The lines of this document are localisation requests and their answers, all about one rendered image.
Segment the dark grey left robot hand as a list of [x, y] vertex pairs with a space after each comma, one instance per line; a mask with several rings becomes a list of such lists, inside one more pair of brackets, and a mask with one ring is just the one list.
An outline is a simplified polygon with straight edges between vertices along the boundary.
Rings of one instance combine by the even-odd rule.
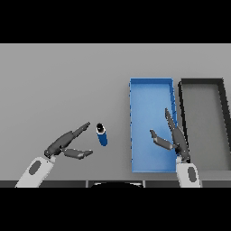
[[79, 127], [76, 131], [69, 131], [63, 134], [44, 151], [44, 155], [50, 159], [52, 156], [59, 155], [63, 152], [66, 157], [75, 158], [79, 160], [89, 156], [93, 153], [91, 150], [80, 151], [68, 148], [68, 146], [74, 139], [76, 139], [78, 136], [80, 136], [84, 131], [88, 129], [89, 125], [90, 122], [87, 122], [83, 124], [81, 127]]

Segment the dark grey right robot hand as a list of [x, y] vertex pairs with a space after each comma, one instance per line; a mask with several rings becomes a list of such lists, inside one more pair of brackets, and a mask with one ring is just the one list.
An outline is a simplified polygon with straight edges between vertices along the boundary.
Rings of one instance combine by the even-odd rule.
[[160, 136], [157, 135], [153, 131], [150, 130], [153, 142], [161, 146], [162, 148], [170, 151], [172, 149], [175, 150], [176, 154], [181, 158], [183, 162], [189, 163], [190, 162], [190, 155], [189, 155], [189, 148], [186, 142], [186, 138], [182, 130], [174, 123], [171, 113], [169, 112], [168, 108], [165, 108], [165, 118], [168, 122], [168, 127], [171, 130], [171, 138], [172, 142], [169, 142]]

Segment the dark grey bin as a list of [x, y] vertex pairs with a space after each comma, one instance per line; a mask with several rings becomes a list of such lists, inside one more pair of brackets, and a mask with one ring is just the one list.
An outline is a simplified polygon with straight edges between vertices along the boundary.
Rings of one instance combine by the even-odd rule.
[[231, 171], [231, 117], [223, 79], [181, 79], [182, 127], [199, 171]]

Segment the blue bin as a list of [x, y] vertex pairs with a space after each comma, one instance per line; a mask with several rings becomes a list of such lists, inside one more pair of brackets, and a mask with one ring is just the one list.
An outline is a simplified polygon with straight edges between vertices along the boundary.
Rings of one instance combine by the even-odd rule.
[[176, 154], [153, 142], [150, 130], [172, 142], [165, 108], [177, 125], [172, 78], [130, 78], [130, 138], [132, 172], [175, 172]]

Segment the blue pipe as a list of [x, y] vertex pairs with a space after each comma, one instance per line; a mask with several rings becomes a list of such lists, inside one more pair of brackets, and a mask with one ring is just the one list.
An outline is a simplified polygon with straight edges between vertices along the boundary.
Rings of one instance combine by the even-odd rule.
[[106, 129], [101, 123], [97, 124], [97, 138], [102, 146], [107, 146]]

